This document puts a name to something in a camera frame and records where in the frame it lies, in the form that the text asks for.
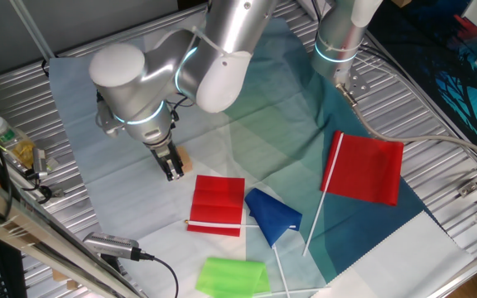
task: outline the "white stick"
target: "white stick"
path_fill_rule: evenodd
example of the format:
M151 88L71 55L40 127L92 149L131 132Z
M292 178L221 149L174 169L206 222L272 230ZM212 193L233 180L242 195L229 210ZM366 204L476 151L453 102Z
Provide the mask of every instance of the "white stick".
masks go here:
M207 227L207 228L258 228L258 224L240 224L240 223L205 223L205 222L197 222L194 220L186 220L186 224L195 225L199 227ZM296 228L295 225L291 225L288 228Z
M288 291L290 294L299 294L299 293L308 293L308 292L318 292L318 291L323 291L323 290L330 290L329 287L324 287L324 288L317 288L317 289L305 289L305 290L292 290ZM280 292L273 292L273 293L261 293L261 294L255 294L253 295L253 298L261 298L261 297L269 297L269 296L277 296L277 295L284 295L286 294L285 291L280 291Z
M320 206L318 206L318 210L316 211L316 217L314 218L314 223L312 223L311 233L308 234L308 239L306 240L305 249L303 249L303 257L306 256L306 250L308 249L308 246L311 244L312 234L314 233L314 229L316 228L316 222L318 221L318 217L320 216L321 206L323 205L323 200L325 199L326 194L327 192L325 191L323 192L323 195L321 196Z
M329 188L330 178L332 177L332 173L335 170L336 160L338 159L338 153L340 152L341 141L344 139L344 134L340 135L340 139L338 140L338 146L336 147L335 159L332 161L332 167L329 171L329 176L327 177L327 182L325 183L325 191L321 196L320 205L318 206L318 210L316 211L316 216L314 217L314 222L312 223L311 233L308 234L308 239L306 240L305 249L303 249L303 257L306 256L306 250L308 246L311 244L312 234L314 233L314 228L316 228L316 222L318 221L318 217L320 216L321 206L323 205L323 200L325 199L325 195L327 193L327 189Z
M275 247L275 244L273 244L273 252L275 253L275 258L277 259L277 265L279 266L279 272L281 273L282 284L285 286L287 298L290 298L290 293L288 293L287 279L285 278L285 274L282 273L281 260L279 260L279 254L277 253L277 248Z

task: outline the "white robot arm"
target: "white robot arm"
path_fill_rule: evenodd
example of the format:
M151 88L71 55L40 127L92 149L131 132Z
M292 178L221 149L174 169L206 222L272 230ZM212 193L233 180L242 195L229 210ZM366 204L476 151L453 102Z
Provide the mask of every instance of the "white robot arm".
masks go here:
M183 176L171 140L174 120L164 100L184 94L208 113L239 96L255 45L278 0L212 0L205 32L174 31L154 50L108 46L91 61L99 122L110 136L123 128L147 146L168 180ZM352 59L382 0L344 0L320 24L312 63L335 83L348 79Z

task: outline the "metal grid table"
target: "metal grid table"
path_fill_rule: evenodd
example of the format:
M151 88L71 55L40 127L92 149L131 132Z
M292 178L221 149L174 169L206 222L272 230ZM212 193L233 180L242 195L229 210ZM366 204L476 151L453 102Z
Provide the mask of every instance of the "metal grid table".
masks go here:
M178 12L59 56L87 55L106 45L169 26L203 9L195 7ZM297 2L281 1L274 17L284 17L306 49L313 51L317 23ZM359 54L359 58L367 60L369 57ZM359 106L370 124L381 133L395 137L452 134L442 118L429 108L431 105L402 84L398 76L358 61L354 70L369 86L369 94L357 98ZM54 157L60 163L45 184L63 188L65 197L45 204L46 210L81 239L92 231L99 231L99 222L75 164L41 63L0 76L0 115L23 130L39 147L45 148L48 157ZM459 186L477 176L477 162L463 149L449 143L412 143L404 149L402 176L448 234L477 257L477 227L472 224L477 211L477 193L462 199L457 192ZM65 283L52 280L49 267L32 257L24 256L23 265L30 297L83 297L90 294L82 286L75 291L66 290Z

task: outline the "red flag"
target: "red flag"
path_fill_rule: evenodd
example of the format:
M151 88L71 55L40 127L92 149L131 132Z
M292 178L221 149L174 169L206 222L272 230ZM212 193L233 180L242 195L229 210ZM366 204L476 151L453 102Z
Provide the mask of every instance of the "red flag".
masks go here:
M215 224L240 224L244 202L244 178L198 175L190 220ZM189 225L188 231L240 236L240 228L210 228Z
M401 142L336 131L321 191L396 206L403 148Z

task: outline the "teal cloth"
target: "teal cloth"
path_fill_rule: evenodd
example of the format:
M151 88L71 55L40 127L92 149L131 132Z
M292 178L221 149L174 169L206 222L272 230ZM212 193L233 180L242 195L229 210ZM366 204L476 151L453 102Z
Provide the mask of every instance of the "teal cloth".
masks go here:
M225 112L234 119L235 161L303 214L300 232L306 240L334 131L367 137L365 129L335 87L313 70L301 41L281 19L268 24L242 92ZM424 209L404 180L396 207L327 195L310 245L325 281ZM257 257L254 245L248 238L248 259Z

